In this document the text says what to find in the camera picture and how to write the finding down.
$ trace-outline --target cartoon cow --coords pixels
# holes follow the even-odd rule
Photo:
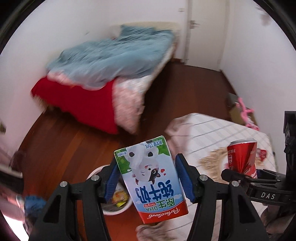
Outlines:
[[[158,148],[146,148],[144,144],[137,144],[126,148],[127,154],[125,158],[130,163],[130,168],[133,177],[136,178],[136,184],[139,181],[152,182],[154,184],[155,178],[160,177],[158,173],[159,164],[156,161],[158,155]]]

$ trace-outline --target door handle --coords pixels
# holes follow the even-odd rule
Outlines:
[[[200,26],[199,23],[195,23],[195,20],[190,20],[189,24],[190,24],[190,29],[198,28]]]

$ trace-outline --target wooden floor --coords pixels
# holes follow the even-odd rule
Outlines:
[[[48,199],[61,181],[83,182],[95,168],[111,162],[114,150],[163,135],[174,118],[199,112],[229,120],[228,92],[234,91],[220,72],[170,62],[145,96],[136,136],[122,129],[117,136],[109,135],[78,123],[67,113],[46,112],[20,147],[27,153],[21,164],[24,194]],[[79,202],[79,231],[86,240],[81,207]],[[105,219],[113,241],[136,240],[135,228],[142,221],[134,206]]]

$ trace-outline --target white door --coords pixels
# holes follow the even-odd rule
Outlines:
[[[219,70],[224,48],[226,0],[191,0],[189,20],[195,22],[189,29],[186,65]]]

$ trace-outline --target milk carton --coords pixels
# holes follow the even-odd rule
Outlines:
[[[177,172],[163,136],[114,152],[128,192],[144,223],[188,214]]]

